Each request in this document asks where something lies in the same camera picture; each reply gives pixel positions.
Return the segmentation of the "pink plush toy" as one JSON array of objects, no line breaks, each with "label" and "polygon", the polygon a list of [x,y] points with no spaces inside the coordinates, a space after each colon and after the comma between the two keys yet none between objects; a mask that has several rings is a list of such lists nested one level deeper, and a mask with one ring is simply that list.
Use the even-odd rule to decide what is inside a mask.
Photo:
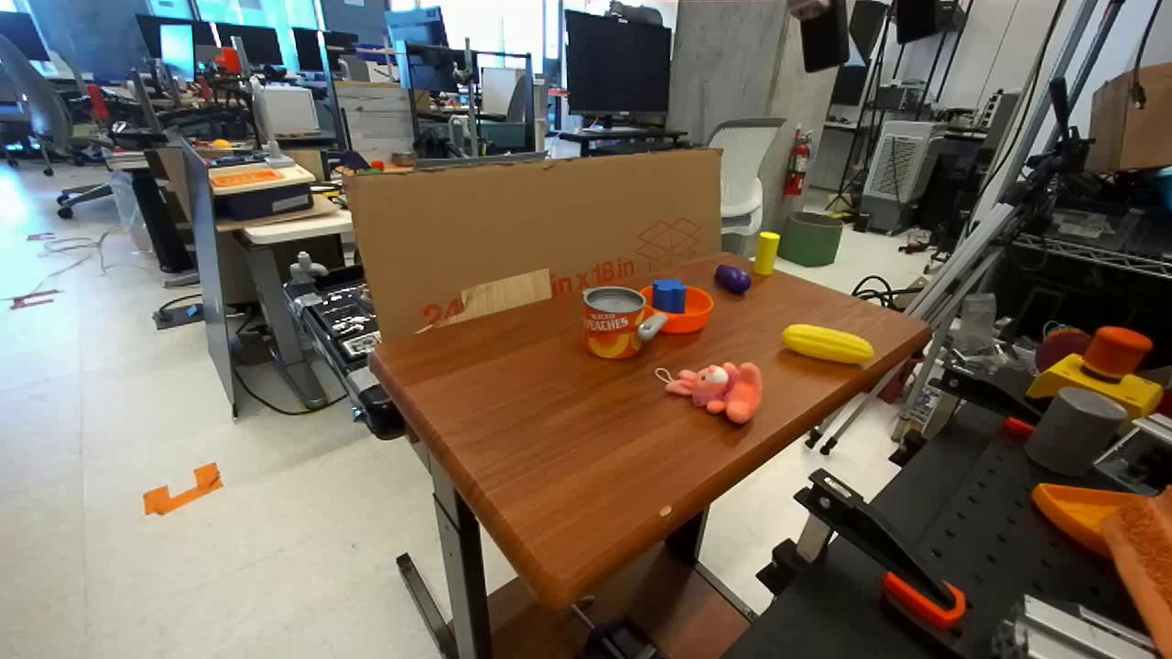
[{"label": "pink plush toy", "polygon": [[657,371],[657,379],[667,396],[680,396],[691,407],[724,417],[731,426],[747,426],[763,407],[763,371],[753,363],[712,363],[701,371],[667,366]]}]

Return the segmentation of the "purple toy eggplant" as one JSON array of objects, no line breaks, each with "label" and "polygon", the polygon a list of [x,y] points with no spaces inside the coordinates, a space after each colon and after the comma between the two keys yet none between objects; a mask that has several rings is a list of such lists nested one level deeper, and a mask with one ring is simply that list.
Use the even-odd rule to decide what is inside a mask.
[{"label": "purple toy eggplant", "polygon": [[735,294],[735,297],[742,297],[752,289],[752,274],[742,267],[731,267],[731,263],[718,263],[713,280],[724,294]]}]

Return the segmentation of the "yellow toy corn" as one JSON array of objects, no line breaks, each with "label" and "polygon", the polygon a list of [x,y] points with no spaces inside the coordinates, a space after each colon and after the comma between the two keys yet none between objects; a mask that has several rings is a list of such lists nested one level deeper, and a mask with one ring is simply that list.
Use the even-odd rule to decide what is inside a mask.
[{"label": "yellow toy corn", "polygon": [[814,323],[791,323],[779,334],[779,341],[791,352],[822,360],[822,363],[863,366],[875,356],[875,349],[863,338],[845,334],[845,329],[814,324]]}]

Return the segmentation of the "yellow and orange toy block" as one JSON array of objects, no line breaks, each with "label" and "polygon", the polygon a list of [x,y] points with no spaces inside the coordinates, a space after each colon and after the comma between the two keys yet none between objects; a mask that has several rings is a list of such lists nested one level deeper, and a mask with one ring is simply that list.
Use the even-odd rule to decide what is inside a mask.
[{"label": "yellow and orange toy block", "polygon": [[1166,386],[1138,372],[1155,341],[1129,324],[1050,329],[1035,349],[1035,377],[1031,399],[1055,399],[1061,386],[1098,391],[1120,402],[1132,417],[1160,407]]}]

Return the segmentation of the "orange tin can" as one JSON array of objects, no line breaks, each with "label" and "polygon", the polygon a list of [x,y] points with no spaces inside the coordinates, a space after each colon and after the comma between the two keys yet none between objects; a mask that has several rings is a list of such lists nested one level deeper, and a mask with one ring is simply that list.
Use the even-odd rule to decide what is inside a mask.
[{"label": "orange tin can", "polygon": [[592,284],[584,294],[586,349],[603,363],[628,363],[642,352],[644,300],[629,284]]}]

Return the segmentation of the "blue cube block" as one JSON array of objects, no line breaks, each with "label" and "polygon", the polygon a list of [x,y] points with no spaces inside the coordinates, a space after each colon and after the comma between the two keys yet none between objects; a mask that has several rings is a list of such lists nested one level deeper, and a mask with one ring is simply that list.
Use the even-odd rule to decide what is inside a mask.
[{"label": "blue cube block", "polygon": [[658,310],[680,310],[685,307],[685,284],[679,278],[657,278],[652,280],[652,302]]}]

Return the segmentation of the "orange plastic bowl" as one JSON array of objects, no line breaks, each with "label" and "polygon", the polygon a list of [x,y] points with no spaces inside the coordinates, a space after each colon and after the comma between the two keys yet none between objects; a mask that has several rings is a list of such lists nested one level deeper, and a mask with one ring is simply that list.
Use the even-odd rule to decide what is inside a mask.
[{"label": "orange plastic bowl", "polygon": [[680,310],[658,310],[658,314],[662,314],[662,334],[667,338],[690,338],[690,334],[701,334],[712,323],[713,297],[706,289],[701,289],[701,284],[685,284],[685,307]]}]

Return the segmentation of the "wooden table with metal legs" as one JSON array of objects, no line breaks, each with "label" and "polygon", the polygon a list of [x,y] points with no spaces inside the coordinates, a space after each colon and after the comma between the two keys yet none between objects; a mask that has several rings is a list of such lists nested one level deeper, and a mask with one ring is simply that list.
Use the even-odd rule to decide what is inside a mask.
[{"label": "wooden table with metal legs", "polygon": [[[863,338],[863,366],[791,352],[814,323]],[[622,576],[657,546],[696,556],[706,505],[811,426],[927,343],[921,318],[773,274],[723,294],[691,338],[658,338],[629,363],[586,352],[574,297],[387,341],[374,372],[434,474],[451,659],[491,659],[484,552],[499,549],[554,612]],[[763,407],[731,426],[667,396],[657,371],[753,363]]]}]

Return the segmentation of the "brown cardboard panel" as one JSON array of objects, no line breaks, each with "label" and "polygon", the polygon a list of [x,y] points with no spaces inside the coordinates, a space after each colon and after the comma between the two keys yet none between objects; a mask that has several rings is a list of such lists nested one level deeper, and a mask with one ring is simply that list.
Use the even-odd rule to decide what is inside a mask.
[{"label": "brown cardboard panel", "polygon": [[349,205],[381,334],[410,338],[457,314],[484,280],[545,269],[554,294],[578,294],[713,257],[723,153],[362,173]]}]

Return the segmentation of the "yellow cylinder block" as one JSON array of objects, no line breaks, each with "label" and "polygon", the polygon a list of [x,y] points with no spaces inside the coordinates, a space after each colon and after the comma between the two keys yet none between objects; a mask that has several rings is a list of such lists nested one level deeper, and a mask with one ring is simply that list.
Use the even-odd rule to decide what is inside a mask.
[{"label": "yellow cylinder block", "polygon": [[760,278],[777,274],[777,251],[779,251],[779,233],[777,229],[760,229],[760,241],[753,241],[753,274]]}]

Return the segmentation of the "green storage bin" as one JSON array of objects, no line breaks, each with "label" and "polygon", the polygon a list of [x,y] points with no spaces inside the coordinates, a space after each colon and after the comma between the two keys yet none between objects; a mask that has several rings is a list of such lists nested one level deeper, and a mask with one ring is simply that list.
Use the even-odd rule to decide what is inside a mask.
[{"label": "green storage bin", "polygon": [[800,267],[828,267],[839,257],[841,222],[828,216],[796,216],[779,257]]}]

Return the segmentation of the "white office chair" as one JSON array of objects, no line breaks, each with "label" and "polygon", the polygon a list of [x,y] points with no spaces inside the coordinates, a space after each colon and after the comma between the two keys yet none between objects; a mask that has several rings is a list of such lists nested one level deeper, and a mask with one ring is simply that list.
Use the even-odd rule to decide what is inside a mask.
[{"label": "white office chair", "polygon": [[735,116],[706,140],[723,153],[723,246],[728,251],[741,251],[763,229],[763,166],[779,129],[779,116]]}]

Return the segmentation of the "black computer monitor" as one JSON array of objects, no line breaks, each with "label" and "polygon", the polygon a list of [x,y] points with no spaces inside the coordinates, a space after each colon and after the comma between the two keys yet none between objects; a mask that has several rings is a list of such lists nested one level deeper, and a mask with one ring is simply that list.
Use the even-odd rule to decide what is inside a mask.
[{"label": "black computer monitor", "polygon": [[568,13],[568,109],[584,116],[662,122],[670,101],[670,30],[603,13]]}]

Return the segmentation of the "red fire extinguisher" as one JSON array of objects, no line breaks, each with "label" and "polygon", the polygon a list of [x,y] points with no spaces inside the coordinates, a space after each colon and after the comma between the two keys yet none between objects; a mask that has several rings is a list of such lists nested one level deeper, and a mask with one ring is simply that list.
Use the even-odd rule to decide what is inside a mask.
[{"label": "red fire extinguisher", "polygon": [[814,153],[811,130],[796,129],[791,168],[786,168],[786,179],[783,179],[783,196],[786,202],[800,202],[807,192],[811,153]]}]

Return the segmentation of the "grey desk with wooden top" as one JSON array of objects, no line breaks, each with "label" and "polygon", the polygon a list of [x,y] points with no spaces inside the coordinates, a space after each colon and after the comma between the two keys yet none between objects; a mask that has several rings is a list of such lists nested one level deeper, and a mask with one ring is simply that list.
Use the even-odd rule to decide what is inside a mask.
[{"label": "grey desk with wooden top", "polygon": [[222,227],[214,213],[214,183],[209,183],[205,159],[198,158],[193,145],[181,145],[181,159],[183,159],[198,284],[203,284],[203,307],[205,307],[205,343],[209,343],[209,360],[217,366],[217,377],[222,384],[226,411],[237,411],[237,402],[247,399],[247,377],[237,366],[236,323],[226,318],[226,289],[222,289],[222,247],[226,246],[237,247],[242,267],[254,280],[254,300],[255,300],[259,318],[270,338],[268,356],[270,356],[274,372],[300,399],[300,412],[326,411],[330,396],[315,377],[300,324],[288,310],[286,274],[280,267],[280,257],[286,251],[286,246],[282,241],[255,246],[242,227]]}]

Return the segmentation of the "orange tape floor marker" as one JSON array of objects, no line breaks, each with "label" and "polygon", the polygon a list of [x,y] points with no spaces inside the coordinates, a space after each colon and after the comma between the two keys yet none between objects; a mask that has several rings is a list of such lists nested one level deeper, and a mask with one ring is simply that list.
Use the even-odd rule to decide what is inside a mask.
[{"label": "orange tape floor marker", "polygon": [[174,485],[147,489],[142,493],[142,511],[147,516],[167,516],[167,511],[176,511],[176,507],[183,507],[183,505],[191,505],[191,500],[198,500],[198,498],[205,498],[205,493],[214,493],[220,485],[222,485],[220,466],[209,461],[209,466],[198,466],[191,484],[181,485],[181,489],[174,489]]}]

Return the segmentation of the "grey cylinder cup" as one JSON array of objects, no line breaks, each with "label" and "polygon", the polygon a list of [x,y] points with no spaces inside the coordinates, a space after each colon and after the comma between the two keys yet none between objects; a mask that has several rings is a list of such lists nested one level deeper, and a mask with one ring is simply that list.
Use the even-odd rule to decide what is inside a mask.
[{"label": "grey cylinder cup", "polygon": [[1087,386],[1061,386],[1024,444],[1024,457],[1048,473],[1081,478],[1116,439],[1129,411]]}]

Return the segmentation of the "cardboard box on shelf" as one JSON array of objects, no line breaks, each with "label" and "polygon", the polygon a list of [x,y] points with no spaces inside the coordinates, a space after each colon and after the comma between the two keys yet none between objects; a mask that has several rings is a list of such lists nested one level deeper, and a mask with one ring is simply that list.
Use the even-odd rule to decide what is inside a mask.
[{"label": "cardboard box on shelf", "polygon": [[1166,166],[1172,166],[1172,63],[1120,73],[1092,94],[1092,173],[1115,175]]}]

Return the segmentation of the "orange plastic tray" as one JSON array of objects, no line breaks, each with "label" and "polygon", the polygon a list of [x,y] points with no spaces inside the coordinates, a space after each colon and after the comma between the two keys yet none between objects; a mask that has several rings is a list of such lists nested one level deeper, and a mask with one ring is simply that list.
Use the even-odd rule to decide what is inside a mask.
[{"label": "orange plastic tray", "polygon": [[1138,505],[1138,493],[1035,484],[1034,505],[1055,530],[1098,556],[1134,552],[1134,539],[1129,533],[1123,516]]}]

